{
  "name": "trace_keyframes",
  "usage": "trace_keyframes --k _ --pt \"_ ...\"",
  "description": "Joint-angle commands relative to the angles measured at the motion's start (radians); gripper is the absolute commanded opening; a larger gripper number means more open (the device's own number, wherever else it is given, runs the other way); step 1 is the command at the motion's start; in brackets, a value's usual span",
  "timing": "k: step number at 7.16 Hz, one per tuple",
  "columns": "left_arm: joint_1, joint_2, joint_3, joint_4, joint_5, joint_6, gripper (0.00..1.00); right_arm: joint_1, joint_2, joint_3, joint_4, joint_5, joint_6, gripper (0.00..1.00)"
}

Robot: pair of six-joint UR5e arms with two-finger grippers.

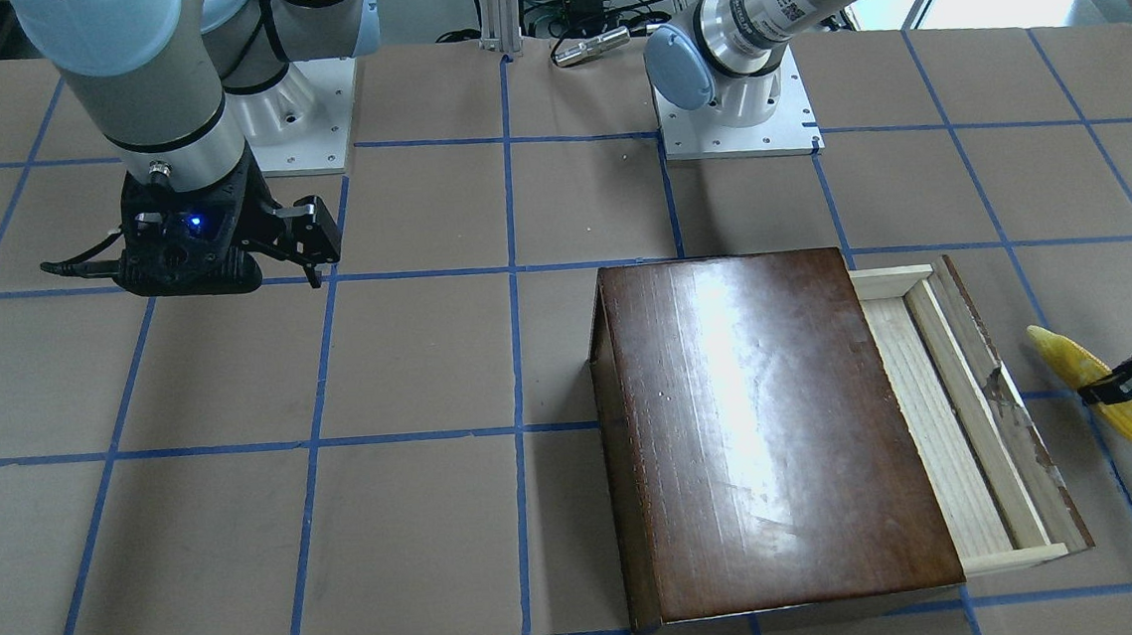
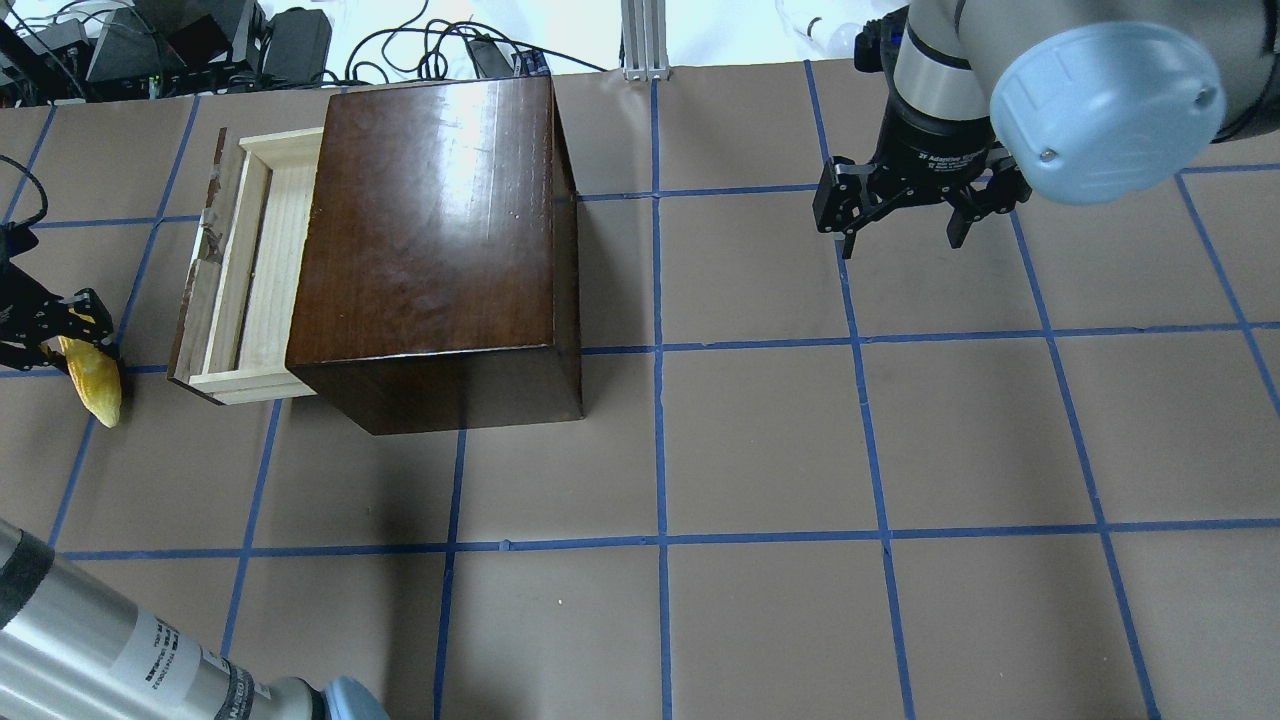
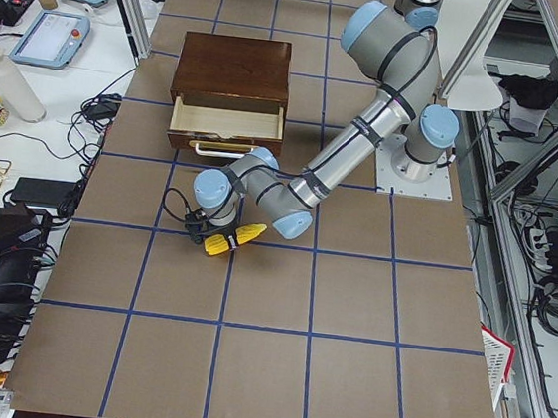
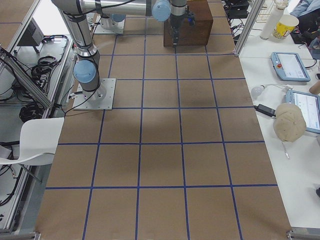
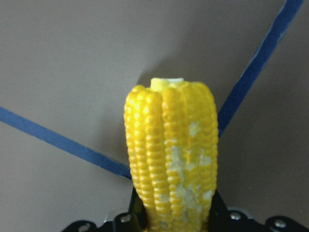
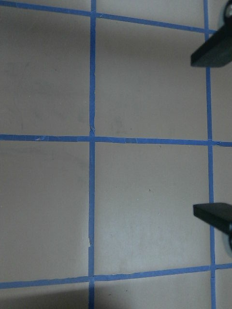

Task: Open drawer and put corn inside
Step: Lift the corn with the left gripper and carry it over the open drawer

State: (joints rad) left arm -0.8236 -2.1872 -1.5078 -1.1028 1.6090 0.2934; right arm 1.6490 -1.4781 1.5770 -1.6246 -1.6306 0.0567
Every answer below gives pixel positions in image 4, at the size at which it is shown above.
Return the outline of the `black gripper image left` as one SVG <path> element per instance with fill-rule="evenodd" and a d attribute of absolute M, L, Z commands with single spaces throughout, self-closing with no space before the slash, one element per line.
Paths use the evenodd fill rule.
<path fill-rule="evenodd" d="M 177 16 L 170 14 L 170 34 L 172 37 L 172 47 L 176 48 L 180 39 L 180 28 L 183 25 L 184 20 L 187 20 L 190 26 L 195 25 L 195 14 L 192 11 L 186 10 L 183 15 Z"/>

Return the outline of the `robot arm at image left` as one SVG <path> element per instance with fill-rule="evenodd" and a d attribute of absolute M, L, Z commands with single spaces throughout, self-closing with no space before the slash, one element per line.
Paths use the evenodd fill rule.
<path fill-rule="evenodd" d="M 153 17 L 159 22 L 169 20 L 173 31 L 173 46 L 180 38 L 180 28 L 185 19 L 195 24 L 195 15 L 186 0 L 53 0 L 77 47 L 80 61 L 92 62 L 98 73 L 100 53 L 93 43 L 87 14 L 97 13 L 102 18 L 119 15 Z"/>

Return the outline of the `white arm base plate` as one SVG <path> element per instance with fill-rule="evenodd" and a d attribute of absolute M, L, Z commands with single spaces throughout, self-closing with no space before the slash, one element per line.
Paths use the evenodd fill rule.
<path fill-rule="evenodd" d="M 115 78 L 101 78 L 100 86 L 94 93 L 83 91 L 78 84 L 77 91 L 81 93 L 75 95 L 72 107 L 76 111 L 112 110 L 116 81 Z"/>
<path fill-rule="evenodd" d="M 124 32 L 126 15 L 111 14 L 109 18 L 96 18 L 96 27 L 94 33 L 96 35 L 122 35 Z"/>

